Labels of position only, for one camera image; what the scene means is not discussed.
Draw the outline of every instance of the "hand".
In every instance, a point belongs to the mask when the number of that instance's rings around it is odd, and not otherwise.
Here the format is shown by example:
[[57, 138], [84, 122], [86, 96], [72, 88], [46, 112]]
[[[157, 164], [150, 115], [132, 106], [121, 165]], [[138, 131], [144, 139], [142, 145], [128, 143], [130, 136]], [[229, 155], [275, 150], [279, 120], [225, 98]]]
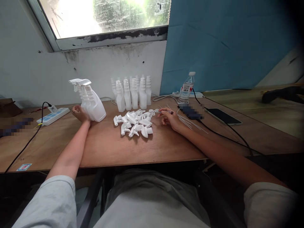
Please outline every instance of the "hand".
[[80, 105], [75, 105], [72, 109], [73, 115], [80, 120], [81, 123], [91, 123], [89, 115], [82, 109]]
[[180, 133], [184, 125], [178, 118], [176, 112], [169, 108], [162, 108], [159, 111], [161, 112], [161, 114], [158, 114], [158, 117], [162, 117], [161, 122], [163, 123], [163, 125], [170, 124], [173, 130]]

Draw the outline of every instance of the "blue board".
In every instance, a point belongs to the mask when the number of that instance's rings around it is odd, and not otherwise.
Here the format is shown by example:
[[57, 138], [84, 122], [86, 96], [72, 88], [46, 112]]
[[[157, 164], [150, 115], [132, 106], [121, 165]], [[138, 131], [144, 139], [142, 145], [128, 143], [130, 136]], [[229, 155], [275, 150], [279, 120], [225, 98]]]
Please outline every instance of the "blue board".
[[198, 92], [251, 89], [299, 39], [274, 0], [173, 0], [161, 95], [195, 71]]

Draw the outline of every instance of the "bottle label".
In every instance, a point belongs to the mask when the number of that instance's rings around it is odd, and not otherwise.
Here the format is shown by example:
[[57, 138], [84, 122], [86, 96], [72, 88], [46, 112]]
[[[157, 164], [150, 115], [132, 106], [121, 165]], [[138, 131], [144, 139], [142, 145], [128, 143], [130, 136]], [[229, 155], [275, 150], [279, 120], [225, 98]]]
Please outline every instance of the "bottle label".
[[182, 92], [191, 93], [192, 92], [192, 88], [193, 88], [193, 85], [185, 85], [185, 84], [183, 84], [183, 87], [181, 88], [181, 91]]

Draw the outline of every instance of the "cardboard box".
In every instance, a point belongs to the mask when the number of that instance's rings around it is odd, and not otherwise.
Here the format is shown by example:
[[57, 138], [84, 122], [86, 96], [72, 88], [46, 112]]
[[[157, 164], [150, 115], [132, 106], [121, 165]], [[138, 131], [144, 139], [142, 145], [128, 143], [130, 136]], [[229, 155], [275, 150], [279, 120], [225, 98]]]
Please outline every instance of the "cardboard box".
[[0, 99], [0, 118], [14, 117], [22, 113], [14, 103], [12, 98]]

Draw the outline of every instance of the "gray sleeve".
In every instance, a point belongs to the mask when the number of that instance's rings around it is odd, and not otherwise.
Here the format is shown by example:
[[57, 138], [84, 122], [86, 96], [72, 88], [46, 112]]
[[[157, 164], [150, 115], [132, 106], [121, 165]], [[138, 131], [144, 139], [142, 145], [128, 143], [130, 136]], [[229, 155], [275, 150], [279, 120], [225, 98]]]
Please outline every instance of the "gray sleeve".
[[254, 183], [244, 194], [247, 227], [285, 227], [297, 200], [292, 190], [273, 183]]
[[76, 227], [75, 183], [68, 176], [46, 180], [13, 228]]

